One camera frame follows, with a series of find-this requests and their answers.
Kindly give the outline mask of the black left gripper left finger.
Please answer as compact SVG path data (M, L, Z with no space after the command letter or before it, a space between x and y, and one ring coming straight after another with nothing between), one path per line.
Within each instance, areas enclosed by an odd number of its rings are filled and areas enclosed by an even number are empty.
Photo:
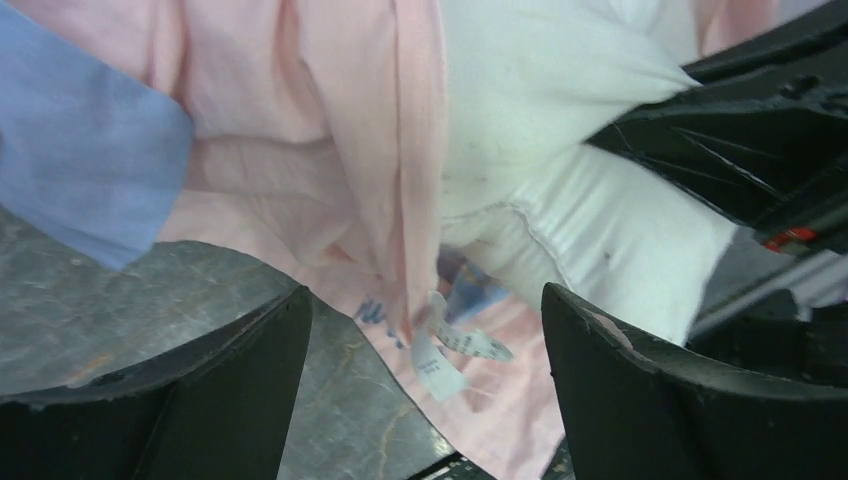
M312 325L299 287L79 388L1 400L5 479L273 479Z

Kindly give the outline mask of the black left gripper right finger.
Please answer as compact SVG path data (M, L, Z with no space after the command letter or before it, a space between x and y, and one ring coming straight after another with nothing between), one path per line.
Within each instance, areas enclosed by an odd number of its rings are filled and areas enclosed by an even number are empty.
M580 479L843 479L847 327L806 332L810 380L745 367L631 326L562 286L544 339Z

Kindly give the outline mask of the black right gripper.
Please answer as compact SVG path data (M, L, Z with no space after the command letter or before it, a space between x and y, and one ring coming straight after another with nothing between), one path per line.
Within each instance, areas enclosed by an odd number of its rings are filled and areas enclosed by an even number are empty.
M686 67L696 86L597 132L764 247L847 250L847 5L830 1Z

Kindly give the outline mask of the white pillow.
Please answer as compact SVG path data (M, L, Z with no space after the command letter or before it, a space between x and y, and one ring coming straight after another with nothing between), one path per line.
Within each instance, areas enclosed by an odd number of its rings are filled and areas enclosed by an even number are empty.
M442 240L530 307L563 285L686 341L735 226L588 139L690 88L702 1L445 1Z

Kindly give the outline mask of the blue and pink printed pillowcase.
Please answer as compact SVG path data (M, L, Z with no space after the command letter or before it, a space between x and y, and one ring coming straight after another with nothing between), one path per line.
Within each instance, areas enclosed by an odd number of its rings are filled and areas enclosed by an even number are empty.
M477 266L442 240L443 2L5 1L2 204L115 269L156 242L250 255L359 320L435 400L414 330L430 291L447 301L441 259ZM686 63L780 18L702 2Z

